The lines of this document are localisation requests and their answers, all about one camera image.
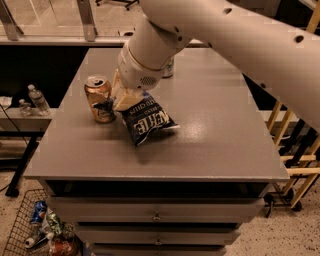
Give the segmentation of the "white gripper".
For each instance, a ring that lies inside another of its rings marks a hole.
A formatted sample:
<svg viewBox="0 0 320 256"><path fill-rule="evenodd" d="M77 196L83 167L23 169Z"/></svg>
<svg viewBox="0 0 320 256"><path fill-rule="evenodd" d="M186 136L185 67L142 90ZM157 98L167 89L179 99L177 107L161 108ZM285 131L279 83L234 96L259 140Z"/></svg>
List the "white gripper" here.
<svg viewBox="0 0 320 256"><path fill-rule="evenodd" d="M125 111L138 104L143 99L142 90L153 89L164 74L163 70L153 70L140 64L130 52L128 42L118 55L117 67L111 90L116 111Z"/></svg>

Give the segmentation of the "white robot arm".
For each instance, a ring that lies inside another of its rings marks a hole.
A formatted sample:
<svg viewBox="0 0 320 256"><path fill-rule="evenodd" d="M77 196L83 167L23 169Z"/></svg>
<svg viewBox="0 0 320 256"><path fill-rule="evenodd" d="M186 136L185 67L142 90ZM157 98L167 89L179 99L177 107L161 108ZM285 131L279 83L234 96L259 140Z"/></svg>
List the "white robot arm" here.
<svg viewBox="0 0 320 256"><path fill-rule="evenodd" d="M320 38L227 0L140 0L143 16L118 57L130 89L150 90L170 58L199 40L320 131Z"/></svg>

